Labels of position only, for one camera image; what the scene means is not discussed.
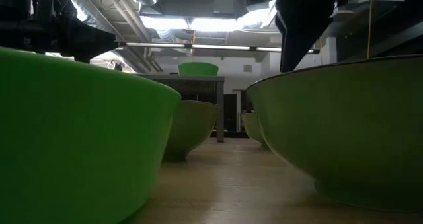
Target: bowl base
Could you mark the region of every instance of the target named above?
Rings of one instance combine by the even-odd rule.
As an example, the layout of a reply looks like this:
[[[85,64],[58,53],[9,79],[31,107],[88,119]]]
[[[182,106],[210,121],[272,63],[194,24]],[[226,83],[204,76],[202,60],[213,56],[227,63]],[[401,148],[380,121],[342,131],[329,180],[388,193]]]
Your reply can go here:
[[[163,162],[185,162],[187,154],[165,154],[163,156]]]
[[[318,193],[353,207],[373,211],[415,212],[423,210],[422,196],[409,190],[392,192],[380,188],[362,188],[358,186],[326,185],[315,183]]]
[[[269,146],[267,144],[263,144],[263,143],[261,144],[261,148],[268,150],[268,151],[270,150]]]

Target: ceiling light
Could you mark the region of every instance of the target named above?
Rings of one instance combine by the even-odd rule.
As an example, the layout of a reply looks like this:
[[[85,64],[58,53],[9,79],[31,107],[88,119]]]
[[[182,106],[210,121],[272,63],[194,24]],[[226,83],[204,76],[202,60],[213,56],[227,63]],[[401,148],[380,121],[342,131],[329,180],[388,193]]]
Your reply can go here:
[[[217,49],[217,50],[250,50],[249,46],[220,46],[220,45],[201,45],[193,44],[194,49]]]
[[[233,32],[242,30],[243,25],[235,19],[196,18],[192,21],[190,29],[200,32]]]
[[[182,18],[141,16],[144,26],[156,30],[187,29],[188,23]]]
[[[258,47],[258,52],[282,52],[282,48],[265,48],[265,47]]]

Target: wall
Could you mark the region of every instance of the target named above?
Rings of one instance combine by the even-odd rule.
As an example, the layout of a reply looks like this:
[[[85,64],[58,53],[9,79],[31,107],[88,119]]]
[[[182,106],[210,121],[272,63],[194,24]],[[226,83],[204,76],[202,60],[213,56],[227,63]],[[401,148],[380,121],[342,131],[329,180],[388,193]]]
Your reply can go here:
[[[280,74],[280,53],[269,53],[262,62],[260,77],[267,78]],[[295,70],[305,69],[330,63],[336,63],[336,38],[327,38],[325,46],[319,54],[307,54],[299,62]]]
[[[219,76],[225,77],[225,94],[232,94],[233,90],[246,89],[248,86],[260,79],[261,63],[254,58],[232,58],[224,59],[216,57],[156,57],[155,61],[163,68],[164,74],[177,73],[178,65],[181,63],[202,61],[212,63],[219,67]],[[244,65],[251,65],[252,72],[244,72]]]
[[[156,57],[156,62],[165,71],[164,74],[178,73],[178,65],[186,62],[203,61],[219,66],[219,76],[225,77],[225,94],[232,94],[233,90],[246,89],[254,82],[273,75],[280,74],[280,53],[269,53],[262,61],[256,62],[255,58],[226,57]],[[320,54],[307,54],[296,69],[336,63],[336,39],[327,38]],[[251,65],[252,72],[244,72],[244,65]]]

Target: exposed ceiling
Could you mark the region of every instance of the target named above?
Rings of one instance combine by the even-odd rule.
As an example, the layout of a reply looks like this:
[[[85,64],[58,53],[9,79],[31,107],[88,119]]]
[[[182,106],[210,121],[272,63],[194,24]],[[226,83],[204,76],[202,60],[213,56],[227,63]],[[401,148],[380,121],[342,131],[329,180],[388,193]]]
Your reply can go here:
[[[121,13],[113,5],[112,0],[91,0],[100,12],[108,19],[112,26],[124,37],[125,40],[139,42],[141,38],[134,32],[133,28],[123,18]],[[134,0],[126,0],[134,13],[138,14],[138,3]],[[273,24],[269,26],[268,30],[253,31],[253,32],[196,32],[195,42],[199,44],[219,44],[219,45],[240,45],[240,46],[280,46],[282,37],[280,33],[275,30]],[[159,39],[157,33],[153,29],[147,29],[152,38]],[[181,31],[175,31],[176,37],[185,38]],[[153,52],[156,56],[187,56],[175,50],[161,50],[160,52]],[[205,57],[255,57],[258,61],[263,58],[263,53],[260,52],[234,52],[224,50],[196,50],[195,56]]]

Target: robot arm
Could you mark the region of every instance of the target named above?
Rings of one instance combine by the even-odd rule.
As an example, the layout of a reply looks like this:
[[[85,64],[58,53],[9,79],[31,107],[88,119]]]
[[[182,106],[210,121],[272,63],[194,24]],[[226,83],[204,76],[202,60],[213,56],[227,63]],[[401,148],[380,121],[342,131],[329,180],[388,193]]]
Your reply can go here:
[[[0,36],[0,46],[86,63],[118,47],[114,34],[82,23],[71,0],[0,0]]]
[[[293,71],[327,29],[332,22],[330,16],[335,3],[343,6],[347,2],[348,0],[276,0],[276,26],[282,33],[282,73]]]

